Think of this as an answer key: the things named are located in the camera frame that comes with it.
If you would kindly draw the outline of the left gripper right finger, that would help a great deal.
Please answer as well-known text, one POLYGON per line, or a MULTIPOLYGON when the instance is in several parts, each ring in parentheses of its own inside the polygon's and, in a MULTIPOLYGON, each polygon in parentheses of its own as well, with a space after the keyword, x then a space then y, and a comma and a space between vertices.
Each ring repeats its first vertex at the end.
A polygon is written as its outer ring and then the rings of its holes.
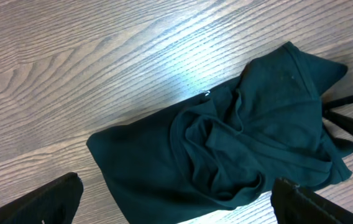
POLYGON ((278 224, 353 224, 353 213, 286 179, 275 180, 270 197, 278 224))

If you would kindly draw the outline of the black t-shirt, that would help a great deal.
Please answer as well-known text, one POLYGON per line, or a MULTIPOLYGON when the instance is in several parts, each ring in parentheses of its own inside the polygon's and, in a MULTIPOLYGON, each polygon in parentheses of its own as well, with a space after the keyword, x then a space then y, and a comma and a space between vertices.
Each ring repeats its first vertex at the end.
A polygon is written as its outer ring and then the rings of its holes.
POLYGON ((233 210, 285 177, 311 190, 351 176, 353 142, 333 139, 321 95, 344 64, 285 43, 241 76, 87 141, 130 223, 180 223, 233 210))

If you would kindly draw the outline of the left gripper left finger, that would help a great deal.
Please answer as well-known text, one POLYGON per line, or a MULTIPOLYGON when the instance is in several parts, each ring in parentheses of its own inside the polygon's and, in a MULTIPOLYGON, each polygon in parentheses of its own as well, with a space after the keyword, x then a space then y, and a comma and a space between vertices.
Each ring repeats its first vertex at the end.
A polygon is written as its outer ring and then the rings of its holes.
POLYGON ((69 172, 0 207, 0 224, 71 224, 83 190, 78 174, 69 172))

